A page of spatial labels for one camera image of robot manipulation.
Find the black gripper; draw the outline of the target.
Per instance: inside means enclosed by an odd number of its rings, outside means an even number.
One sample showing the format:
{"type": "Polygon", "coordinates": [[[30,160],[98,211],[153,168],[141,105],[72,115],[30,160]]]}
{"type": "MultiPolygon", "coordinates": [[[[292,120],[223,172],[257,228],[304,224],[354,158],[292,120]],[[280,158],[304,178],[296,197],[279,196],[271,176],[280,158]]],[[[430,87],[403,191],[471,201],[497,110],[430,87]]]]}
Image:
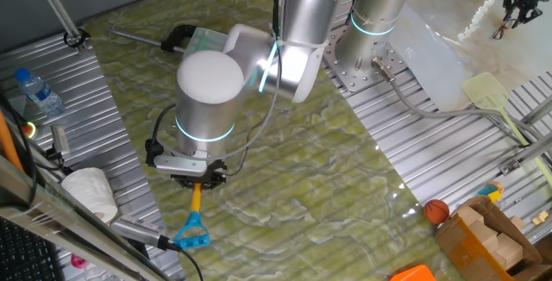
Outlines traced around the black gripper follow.
{"type": "Polygon", "coordinates": [[[213,162],[207,166],[206,173],[201,177],[172,174],[171,178],[186,189],[192,189],[194,184],[201,184],[203,190],[213,190],[226,182],[226,169],[227,166],[223,162],[213,162]]]}

